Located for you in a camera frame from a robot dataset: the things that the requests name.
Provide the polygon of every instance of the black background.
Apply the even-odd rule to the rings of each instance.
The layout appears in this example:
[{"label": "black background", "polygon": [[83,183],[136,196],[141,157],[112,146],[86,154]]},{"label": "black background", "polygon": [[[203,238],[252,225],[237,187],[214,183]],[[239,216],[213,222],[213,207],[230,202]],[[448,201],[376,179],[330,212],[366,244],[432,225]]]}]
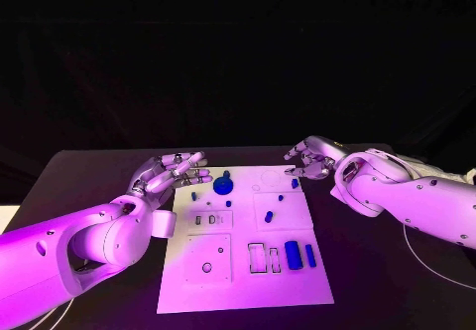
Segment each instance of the black background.
[{"label": "black background", "polygon": [[63,149],[383,142],[474,166],[472,1],[12,3],[0,201]]}]

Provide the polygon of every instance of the robotic arm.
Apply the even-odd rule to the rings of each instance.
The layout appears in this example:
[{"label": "robotic arm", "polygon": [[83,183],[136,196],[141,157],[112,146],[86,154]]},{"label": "robotic arm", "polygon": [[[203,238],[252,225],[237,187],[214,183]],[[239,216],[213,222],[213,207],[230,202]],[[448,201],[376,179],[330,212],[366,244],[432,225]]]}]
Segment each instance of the robotic arm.
[{"label": "robotic arm", "polygon": [[322,179],[333,170],[331,196],[361,215],[376,217],[387,210],[405,225],[476,249],[474,186],[439,177],[412,179],[409,166],[392,155],[374,149],[350,153],[318,136],[308,136],[284,159],[299,152],[304,168],[285,174]]},{"label": "robotic arm", "polygon": [[[155,210],[172,188],[211,181],[204,154],[149,158],[125,195],[0,235],[0,329],[17,327],[132,265],[149,237],[170,238],[175,214]],[[67,249],[93,264],[73,270]]]}]

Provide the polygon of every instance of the table surface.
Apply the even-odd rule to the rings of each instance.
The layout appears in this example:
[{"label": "table surface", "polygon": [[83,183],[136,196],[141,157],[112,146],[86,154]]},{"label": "table surface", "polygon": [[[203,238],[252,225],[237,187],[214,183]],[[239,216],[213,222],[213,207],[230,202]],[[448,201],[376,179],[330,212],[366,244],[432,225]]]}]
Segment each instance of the table surface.
[{"label": "table surface", "polygon": [[[350,146],[356,151],[366,147],[390,151],[386,145]],[[206,152],[208,166],[281,165],[289,146],[198,150]],[[131,174],[148,157],[184,151],[197,149],[61,151],[7,231],[110,201],[125,192]],[[418,263],[390,214],[367,218],[351,211],[328,194],[331,178],[302,179],[301,184],[333,305],[157,315],[167,240],[152,238],[135,265],[73,300],[56,329],[472,329],[476,291],[442,280]],[[171,206],[172,198],[162,209],[171,210]],[[476,286],[468,251],[412,229],[408,238],[431,268]],[[50,328],[61,311],[64,305],[37,329]]]}]

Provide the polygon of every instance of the white cable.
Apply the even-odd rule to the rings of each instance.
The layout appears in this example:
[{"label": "white cable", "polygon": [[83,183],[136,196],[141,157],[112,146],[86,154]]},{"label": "white cable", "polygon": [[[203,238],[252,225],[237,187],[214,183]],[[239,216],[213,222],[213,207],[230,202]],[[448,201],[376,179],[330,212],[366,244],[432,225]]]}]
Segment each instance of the white cable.
[{"label": "white cable", "polygon": [[66,311],[69,310],[69,307],[71,306],[71,300],[73,300],[73,298],[70,299],[69,304],[67,304],[67,307],[66,307],[64,311],[61,312],[61,316],[58,317],[56,323],[51,325],[51,327],[48,328],[48,330],[53,330],[56,328],[56,325],[58,324],[58,321],[64,317]]},{"label": "white cable", "polygon": [[429,266],[421,261],[416,253],[413,252],[413,249],[410,248],[410,244],[409,244],[409,241],[408,241],[408,237],[406,237],[406,225],[403,224],[403,239],[406,241],[406,245],[408,245],[408,249],[410,251],[410,253],[413,254],[413,257],[416,258],[416,260],[419,261],[421,265],[441,278],[444,278],[446,281],[452,282],[454,284],[462,286],[462,287],[467,287],[468,289],[472,289],[476,290],[476,287],[471,287],[470,285],[464,284],[464,283],[459,283],[458,281],[446,278],[444,275],[441,275],[438,272],[435,272]]},{"label": "white cable", "polygon": [[51,315],[54,310],[56,310],[56,308],[53,308],[48,311],[48,313],[43,316],[43,318],[34,323],[34,325],[27,330],[33,330],[43,323],[44,319],[47,319],[47,317]]}]

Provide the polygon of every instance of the white board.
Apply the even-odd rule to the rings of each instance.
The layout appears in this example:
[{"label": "white board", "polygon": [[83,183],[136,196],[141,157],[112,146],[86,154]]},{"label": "white board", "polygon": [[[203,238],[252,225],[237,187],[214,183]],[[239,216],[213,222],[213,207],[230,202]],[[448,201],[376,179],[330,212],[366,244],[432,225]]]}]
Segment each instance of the white board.
[{"label": "white board", "polygon": [[[158,314],[333,303],[305,197],[299,186],[291,188],[292,177],[284,174],[289,167],[208,168],[214,179],[229,171],[233,190],[224,196],[213,192],[211,183],[175,190],[177,221],[165,248]],[[266,211],[273,213],[268,223],[262,216]],[[200,225],[194,224],[197,215]],[[286,266],[286,241],[299,246],[299,270]],[[263,260],[256,245],[250,245],[249,254],[249,244],[263,245]],[[315,267],[308,265],[307,244]],[[259,271],[259,263],[265,263],[265,273],[250,273],[249,258],[256,258]]]}]

